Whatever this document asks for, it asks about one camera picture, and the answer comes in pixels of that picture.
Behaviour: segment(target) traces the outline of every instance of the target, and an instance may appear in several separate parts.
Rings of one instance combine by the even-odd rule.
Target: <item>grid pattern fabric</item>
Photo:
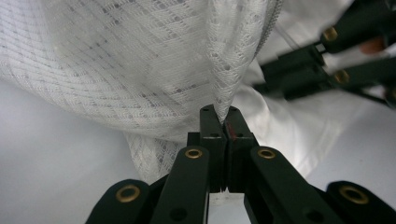
[[[281,0],[1,0],[0,78],[124,131],[167,174],[199,109],[223,121]]]

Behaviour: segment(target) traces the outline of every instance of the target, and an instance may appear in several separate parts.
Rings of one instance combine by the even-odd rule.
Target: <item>cloth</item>
[[[31,16],[32,13],[28,13],[42,12],[42,6],[37,6],[34,3],[29,1],[0,1],[0,43],[2,46],[7,43],[7,47],[11,48],[5,49],[5,47],[2,47],[2,51],[0,51],[0,77],[59,106],[57,102],[48,99],[47,91],[49,89],[45,87],[51,82],[38,86],[43,81],[26,80],[25,78],[25,74],[31,77],[31,73],[36,77],[44,76],[43,74],[50,70],[50,65],[54,62],[51,57],[40,58],[36,56],[41,62],[45,60],[46,63],[35,67],[33,66],[35,64],[30,61],[33,59],[28,57],[32,55],[29,54],[28,49],[25,49],[27,46],[33,45],[36,48],[32,47],[35,55],[40,55],[39,52],[45,49],[41,46],[44,45],[49,52],[52,52],[53,47],[51,45],[52,40],[48,38],[50,36],[49,30],[40,28],[37,31],[35,29],[38,25],[42,25],[36,23],[44,20],[40,17],[42,14],[33,13],[34,16]],[[334,20],[347,4],[348,1],[285,1],[283,12],[275,30],[257,54],[258,60],[253,61],[242,76],[242,85],[236,89],[233,105],[241,109],[249,128],[255,133],[259,142],[262,145],[281,150],[304,176],[311,173],[320,164],[326,153],[334,149],[334,141],[338,142],[338,145],[336,145],[336,147],[339,147],[338,149],[348,148],[349,151],[354,151],[357,158],[350,158],[349,160],[344,158],[346,157],[345,154],[332,154],[332,162],[328,162],[330,168],[322,168],[319,174],[316,174],[316,176],[319,175],[324,179],[317,181],[317,184],[324,188],[330,182],[325,176],[329,173],[332,174],[334,180],[345,179],[361,183],[361,180],[364,179],[365,182],[363,181],[363,183],[366,184],[362,184],[363,186],[368,187],[368,184],[371,183],[372,187],[370,189],[376,189],[374,191],[376,194],[385,192],[385,194],[382,194],[382,198],[392,200],[394,207],[395,192],[393,188],[388,187],[394,185],[393,178],[375,173],[375,171],[379,171],[383,174],[392,174],[394,171],[394,166],[391,166],[394,150],[388,151],[383,157],[381,156],[386,147],[393,149],[391,147],[395,146],[394,138],[392,138],[394,129],[389,127],[389,124],[392,123],[389,120],[393,119],[391,119],[389,113],[386,113],[386,108],[380,107],[378,109],[378,105],[367,104],[359,97],[339,91],[324,92],[287,103],[283,100],[262,98],[249,87],[250,83],[262,80],[259,63],[274,59],[282,51],[302,46],[307,41],[307,37],[313,39],[316,36],[315,33],[318,34],[321,30],[322,27],[320,26],[325,26],[327,22],[331,23],[331,20]],[[329,8],[333,8],[334,11],[327,11]],[[315,11],[319,13],[312,16],[311,13]],[[29,35],[27,35],[28,32],[23,31],[26,29],[22,27],[27,27],[26,29],[30,32]],[[29,38],[33,40],[30,42],[23,41]],[[356,57],[369,60],[369,58],[361,56],[355,49],[334,58],[326,58],[326,60],[330,66],[336,67],[345,61],[356,63],[350,60],[350,58],[355,59]],[[24,58],[24,61],[15,60],[20,58]],[[15,77],[9,72],[11,68]],[[49,74],[44,81],[52,80],[52,76],[54,74]],[[86,84],[94,86],[101,80],[104,79],[98,78],[94,82],[87,82]],[[0,192],[0,223],[82,223],[110,185],[123,178],[137,178],[137,175],[131,171],[132,167],[128,163],[129,159],[125,159],[128,157],[128,153],[122,150],[127,147],[126,143],[122,142],[122,139],[111,130],[46,106],[33,96],[27,96],[19,92],[22,100],[17,101],[15,93],[18,91],[12,90],[7,85],[1,85],[0,90],[2,92],[0,94],[2,95],[0,97],[0,111],[2,112],[1,115],[4,115],[0,116],[0,131],[2,132],[0,134],[0,150],[2,153],[0,162],[0,189],[2,189]],[[205,94],[211,95],[211,92],[212,90],[209,87]],[[214,102],[212,96],[206,97],[206,99],[208,99],[209,104]],[[367,113],[366,110],[368,105],[371,108],[370,113]],[[90,109],[88,111],[98,109],[100,112],[105,111],[105,107],[101,105],[91,105],[88,108]],[[362,115],[354,116],[354,112],[357,111],[361,112]],[[55,114],[63,117],[55,119]],[[351,121],[355,122],[358,130],[354,130],[351,134],[345,134],[345,129],[349,128],[348,124]],[[364,130],[367,134],[356,137],[355,134],[359,135],[360,130]],[[163,167],[170,167],[172,164],[172,157],[170,160],[166,158],[164,160],[161,157],[162,154],[155,153],[153,148],[163,144],[167,151],[182,147],[183,144],[179,144],[178,141],[153,142],[151,138],[138,138],[137,135],[132,135],[129,144],[131,145],[131,142],[134,144],[136,139],[143,142],[142,145],[152,146],[149,147],[150,150],[142,150],[141,152],[134,152],[137,143],[132,147],[137,167],[147,163],[155,164],[153,166],[155,167],[154,171],[157,172],[155,175],[150,175],[151,169],[140,170],[141,176],[151,181],[167,172],[165,168],[159,169],[162,162],[168,161]],[[340,144],[340,139],[347,144]],[[368,152],[374,153],[365,157]],[[345,167],[339,168],[342,163],[354,159],[358,161],[354,166],[349,167],[344,164]],[[339,161],[339,163],[336,163],[336,167],[334,167],[334,161]],[[356,175],[357,172],[361,171],[362,166],[364,166],[366,172],[363,172],[363,175]],[[222,206],[211,206],[209,223],[249,223],[242,200],[232,201],[232,203]]]
[[[152,183],[199,109],[223,121],[281,0],[0,2],[0,78],[124,131]]]

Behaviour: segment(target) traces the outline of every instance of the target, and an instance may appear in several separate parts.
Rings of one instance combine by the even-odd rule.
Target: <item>screw hole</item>
[[[127,185],[119,189],[116,198],[120,203],[129,203],[139,197],[140,189],[135,185]]]
[[[190,159],[198,159],[202,156],[202,151],[199,149],[189,149],[186,151],[185,155]]]
[[[338,37],[337,31],[334,27],[330,27],[329,29],[325,30],[323,33],[325,39],[329,42],[334,41]]]
[[[349,74],[345,70],[341,70],[335,73],[334,79],[340,84],[347,84],[349,82]]]
[[[308,208],[304,210],[304,214],[306,218],[308,218],[309,220],[315,223],[322,223],[324,221],[324,216],[317,210]]]
[[[352,186],[342,186],[339,191],[344,198],[353,203],[367,204],[369,202],[369,198],[365,193]]]
[[[266,149],[266,148],[260,149],[258,151],[258,154],[259,154],[260,157],[263,157],[263,158],[268,159],[268,160],[271,160],[271,159],[273,159],[276,156],[276,154],[272,150]]]
[[[169,216],[174,220],[174,221],[181,221],[187,217],[187,211],[184,208],[174,208],[170,212]]]

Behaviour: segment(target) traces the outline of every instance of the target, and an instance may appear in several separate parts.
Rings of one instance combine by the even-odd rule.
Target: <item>brass bolt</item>
[[[190,159],[198,159],[200,157],[202,157],[202,151],[200,149],[189,149],[186,151],[185,155],[186,157],[190,158]]]
[[[347,84],[349,82],[349,74],[345,70],[341,70],[335,73],[334,79],[340,84]]]
[[[369,202],[369,197],[367,197],[365,193],[352,186],[342,186],[339,189],[339,192],[344,198],[346,198],[350,202],[357,204],[367,204]]]
[[[334,27],[330,27],[323,32],[323,36],[327,41],[334,41],[338,37],[338,33]]]
[[[267,160],[271,160],[271,159],[273,159],[276,156],[276,154],[272,150],[270,150],[268,148],[259,149],[257,154],[259,154],[260,157],[265,158]]]
[[[124,193],[124,191],[127,189],[131,189],[133,193],[130,195],[122,195],[122,193]],[[135,185],[127,185],[117,191],[116,198],[120,203],[129,203],[135,200],[137,197],[139,197],[139,195],[140,195],[140,188],[138,188]]]

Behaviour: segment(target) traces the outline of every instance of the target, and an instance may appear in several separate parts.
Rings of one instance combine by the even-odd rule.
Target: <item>white surface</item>
[[[277,2],[0,0],[0,78],[125,131],[152,183],[200,108],[223,121]]]
[[[0,81],[0,223],[84,223],[105,191],[137,179],[123,134]]]
[[[114,183],[138,178],[123,134],[0,82],[0,223],[83,223]],[[396,114],[368,102],[307,180],[363,185],[396,207]],[[242,201],[209,223],[249,223]]]

